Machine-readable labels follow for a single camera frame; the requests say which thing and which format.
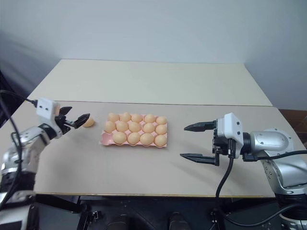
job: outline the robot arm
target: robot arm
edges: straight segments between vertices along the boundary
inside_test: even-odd
[[[307,204],[307,165],[298,156],[287,156],[271,160],[294,151],[291,137],[276,128],[265,131],[242,131],[242,122],[233,114],[226,114],[212,122],[199,122],[185,127],[188,131],[213,129],[213,153],[215,157],[201,154],[181,154],[182,157],[198,163],[219,166],[219,155],[231,155],[243,161],[261,160],[267,179],[280,207],[293,203]],[[293,208],[280,215],[283,228],[307,230],[307,209]]]
[[[28,229],[28,226],[37,224],[37,207],[34,205],[35,175],[38,169],[39,156],[44,148],[53,138],[60,138],[71,128],[78,128],[84,124],[90,114],[80,116],[76,121],[66,120],[66,114],[71,107],[60,109],[59,103],[45,98],[37,101],[36,114],[43,124],[38,127],[31,127],[19,133],[22,144],[22,167],[16,186],[10,199],[6,202],[4,210],[0,211],[0,228],[2,226],[10,229]],[[16,134],[12,138],[17,142]],[[3,201],[14,178],[17,174],[18,152],[16,146],[12,146],[4,154],[0,183],[0,202]]]

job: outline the pink egg tray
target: pink egg tray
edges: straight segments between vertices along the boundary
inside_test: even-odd
[[[142,116],[143,119],[142,119],[141,122],[139,122],[139,124],[140,124],[141,127],[142,127],[142,129],[138,132],[140,135],[142,135],[142,134],[144,133],[144,132],[143,132],[143,126],[146,124],[146,123],[144,122],[144,118],[145,118],[146,115],[141,114],[141,116]],[[157,124],[156,122],[152,122],[152,124],[155,126],[155,128],[158,126],[158,124]],[[117,130],[114,130],[112,133],[107,133],[107,132],[105,132],[105,131],[103,130],[103,131],[102,131],[102,134],[101,134],[101,137],[102,137],[102,138],[101,138],[100,143],[101,143],[102,145],[120,145],[120,144],[118,144],[118,143],[115,143],[114,140],[113,140],[113,134],[114,134],[115,132],[117,132]],[[124,133],[125,133],[127,136],[129,136],[129,134],[132,133],[132,132],[128,129],[128,130],[125,131]],[[154,138],[158,135],[155,131],[152,132],[151,134],[153,135]],[[129,142],[125,141],[125,142],[122,143],[121,145],[136,146],[136,145],[143,145],[143,144],[139,141],[139,142],[137,142],[135,145],[131,145]],[[156,146],[157,148],[164,148],[164,147],[167,146],[167,142],[166,142],[165,145],[163,145],[163,146],[161,146],[161,147],[157,146],[154,142],[151,143],[151,144],[148,145],[148,146]]]

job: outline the gray wall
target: gray wall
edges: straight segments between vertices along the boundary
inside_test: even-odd
[[[29,93],[61,58],[245,63],[307,109],[305,0],[0,0],[0,67]]]

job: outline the brown egg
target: brown egg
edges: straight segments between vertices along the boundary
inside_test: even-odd
[[[155,132],[158,134],[158,135],[163,135],[167,132],[167,128],[166,128],[166,125],[158,125],[156,128],[155,128]]]
[[[128,112],[124,112],[121,116],[120,116],[120,120],[123,122],[128,122],[131,120],[131,115]]]
[[[158,147],[162,147],[163,145],[166,144],[167,138],[164,135],[158,135],[154,139],[154,143]]]
[[[107,121],[105,124],[104,131],[107,133],[112,133],[116,129],[116,124],[112,121]]]
[[[116,132],[113,134],[113,140],[115,143],[121,145],[127,140],[127,135],[123,132]]]
[[[147,123],[143,126],[144,133],[152,133],[154,132],[154,125],[153,123]]]
[[[131,115],[131,121],[134,121],[134,122],[141,122],[143,120],[143,117],[142,115],[139,115],[139,114],[133,114]]]
[[[125,132],[126,130],[128,130],[128,124],[123,121],[118,121],[116,123],[116,130],[119,132]]]
[[[135,145],[140,141],[141,135],[139,133],[130,133],[128,136],[128,142],[131,145]]]
[[[155,117],[152,114],[147,114],[144,118],[144,122],[153,123],[155,121]]]
[[[87,121],[82,125],[83,127],[90,127],[95,123],[94,119],[92,117],[89,117]]]
[[[142,129],[141,125],[139,123],[136,122],[131,122],[129,124],[129,130],[131,132],[139,132]]]
[[[142,134],[140,141],[143,145],[147,146],[153,143],[154,141],[153,139],[154,139],[153,135],[151,135],[150,133],[144,133]]]
[[[119,120],[119,115],[118,114],[115,114],[115,113],[109,113],[107,115],[107,120],[108,121],[113,121],[113,122],[116,122]]]
[[[167,123],[167,119],[165,116],[159,116],[155,121],[158,125],[165,125]]]

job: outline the table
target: table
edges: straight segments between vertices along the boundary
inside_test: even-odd
[[[243,64],[61,60],[29,98],[272,106]]]
[[[97,123],[91,128],[71,130],[45,148],[35,184],[35,191],[41,194],[213,197],[228,158],[221,156],[220,167],[216,167],[180,157],[180,153],[213,156],[212,131],[193,133],[183,131],[183,127],[212,121],[229,112],[241,119],[244,131],[277,127],[292,137],[296,150],[304,149],[284,117],[271,106],[95,102],[61,102],[61,105],[73,107],[68,114],[71,120],[90,112]],[[167,116],[167,148],[99,145],[107,113],[125,111]],[[13,118],[20,130],[39,125],[35,109],[29,103],[23,103]],[[9,123],[0,129],[0,155],[11,144],[10,132]],[[260,162],[237,159],[222,196],[273,197],[274,194]]]

